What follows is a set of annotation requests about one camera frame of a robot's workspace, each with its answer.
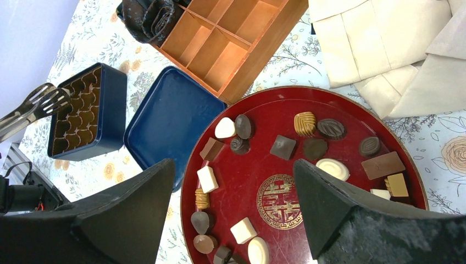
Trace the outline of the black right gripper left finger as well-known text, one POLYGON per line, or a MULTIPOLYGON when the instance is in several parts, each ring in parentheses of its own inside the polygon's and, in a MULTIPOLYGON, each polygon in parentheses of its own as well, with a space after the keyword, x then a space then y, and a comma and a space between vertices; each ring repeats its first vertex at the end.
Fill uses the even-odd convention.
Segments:
POLYGON ((53 211, 1 217, 1 263, 155 263, 175 174, 166 158, 53 211))

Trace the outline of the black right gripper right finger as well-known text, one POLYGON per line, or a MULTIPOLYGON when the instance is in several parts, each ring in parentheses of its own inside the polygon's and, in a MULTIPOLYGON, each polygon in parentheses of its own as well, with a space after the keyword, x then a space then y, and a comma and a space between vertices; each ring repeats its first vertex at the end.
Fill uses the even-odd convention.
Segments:
POLYGON ((319 263, 465 263, 464 215, 383 199, 304 159, 293 177, 319 263))

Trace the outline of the red round tray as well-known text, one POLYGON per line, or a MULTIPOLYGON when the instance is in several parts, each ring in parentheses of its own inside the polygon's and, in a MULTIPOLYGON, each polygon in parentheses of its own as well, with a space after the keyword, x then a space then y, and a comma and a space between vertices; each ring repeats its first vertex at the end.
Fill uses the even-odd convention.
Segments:
POLYGON ((259 237, 269 247, 271 263, 313 263, 303 223, 286 227, 291 217, 299 215, 297 194, 293 186, 293 164, 304 157, 304 137, 294 129, 293 119, 301 112, 312 112, 317 120, 335 119, 347 134, 342 140, 328 140, 327 158, 342 162, 350 172, 348 182, 361 189, 383 189, 383 178, 371 180, 362 166, 360 142, 370 136, 381 141, 380 154, 397 152, 405 166, 403 172, 408 197, 399 202, 424 210, 428 202, 422 179, 415 164, 398 137, 375 114, 345 96, 306 86, 283 86, 245 97, 221 113, 221 118, 235 119, 246 115, 253 123, 254 134, 249 151, 237 155, 230 148, 230 139, 211 162, 200 153, 214 136, 219 123, 216 118, 205 130, 193 149, 186 167, 181 189, 181 221, 186 247, 193 263, 212 263, 214 254, 202 254, 193 245, 196 231, 191 223, 197 211, 195 190, 200 187, 197 171, 210 166, 218 188, 209 194, 207 212, 215 219, 211 236, 220 246, 247 259, 247 244, 238 244, 231 227, 249 218, 259 237))

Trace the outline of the silver serving tongs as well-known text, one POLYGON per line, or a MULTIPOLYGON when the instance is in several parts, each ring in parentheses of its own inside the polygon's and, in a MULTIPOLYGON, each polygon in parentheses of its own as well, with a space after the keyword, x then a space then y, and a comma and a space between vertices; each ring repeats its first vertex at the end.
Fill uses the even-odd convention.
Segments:
POLYGON ((44 83, 35 88, 22 104, 1 119, 1 142, 33 122, 57 114, 71 105, 69 89, 44 83))

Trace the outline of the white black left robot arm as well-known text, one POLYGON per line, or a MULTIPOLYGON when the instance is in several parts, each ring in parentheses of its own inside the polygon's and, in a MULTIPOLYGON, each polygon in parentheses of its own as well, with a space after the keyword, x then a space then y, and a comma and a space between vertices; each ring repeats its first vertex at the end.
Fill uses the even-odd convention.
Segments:
POLYGON ((30 161, 14 164, 1 175, 1 215, 11 212, 53 211, 69 202, 53 183, 33 170, 30 161), (27 173, 21 184, 12 185, 8 177, 20 165, 27 166, 27 173))

